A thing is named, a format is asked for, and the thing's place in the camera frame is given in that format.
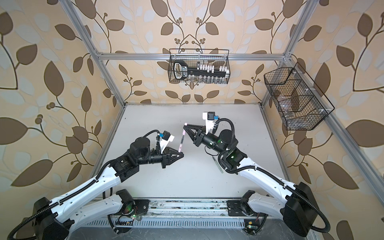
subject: pink pen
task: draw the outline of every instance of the pink pen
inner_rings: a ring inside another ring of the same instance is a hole
[[[181,152],[181,147],[183,146],[184,136],[185,136],[185,130],[183,129],[183,136],[181,137],[181,142],[180,142],[180,146],[179,146],[179,152]]]

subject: wire basket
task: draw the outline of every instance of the wire basket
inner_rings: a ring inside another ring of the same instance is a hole
[[[228,84],[231,75],[229,50],[204,49],[169,50],[168,77],[170,83]]]
[[[287,130],[313,130],[333,110],[334,106],[318,85],[309,87],[299,73],[302,68],[278,68],[264,74],[268,92]],[[313,91],[318,91],[330,105],[324,106]]]

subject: robotic arm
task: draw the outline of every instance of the robotic arm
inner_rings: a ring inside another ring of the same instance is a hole
[[[150,150],[148,135],[156,132],[156,149]],[[77,188],[52,200],[46,197],[35,202],[33,215],[8,235],[7,240],[15,240],[14,234],[24,225],[33,221],[35,236],[23,240],[64,240],[70,232],[102,216],[121,212],[134,216],[135,201],[126,189],[117,191],[110,197],[89,204],[99,194],[116,186],[139,171],[139,165],[161,163],[162,168],[184,157],[182,152],[167,147],[174,139],[169,132],[153,130],[144,137],[137,138],[122,156],[106,162],[99,173]]]
[[[239,174],[246,177],[265,189],[272,197],[255,194],[248,191],[241,199],[241,209],[245,215],[253,212],[262,212],[282,219],[285,224],[298,235],[305,237],[310,229],[318,232],[329,232],[330,224],[324,214],[318,209],[311,189],[304,183],[296,185],[278,176],[269,173],[256,164],[236,146],[235,129],[232,121],[226,118],[219,119],[215,112],[204,112],[205,126],[184,126],[185,132],[198,147],[201,144],[218,152],[220,166],[230,174]],[[219,136],[215,133],[218,124],[226,121],[231,130],[222,130]],[[325,228],[312,226],[317,215],[324,223]]]

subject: wallpaper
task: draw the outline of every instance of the wallpaper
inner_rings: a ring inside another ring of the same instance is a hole
[[[324,240],[382,239],[384,208],[325,122],[287,131],[273,103],[265,107],[294,183],[304,182],[331,224]],[[324,227],[317,217],[317,227]]]
[[[304,0],[72,0],[99,52],[283,53]]]
[[[335,105],[335,113],[384,174],[384,2],[320,1],[293,59]]]
[[[1,239],[88,179],[120,110],[56,3],[0,1]]]
[[[274,61],[230,61],[228,84],[170,83],[168,62],[110,60],[108,70],[127,103],[257,103],[266,92],[263,75]]]

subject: wire mesh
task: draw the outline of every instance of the wire mesh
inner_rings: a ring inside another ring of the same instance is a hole
[[[308,87],[297,69],[296,66],[278,68],[264,74],[264,80],[286,129],[309,131],[334,108],[329,109],[320,103],[312,92],[316,89]]]
[[[229,50],[204,49],[210,53],[195,52],[195,49],[170,49],[168,77],[170,83],[228,84],[230,67]]]

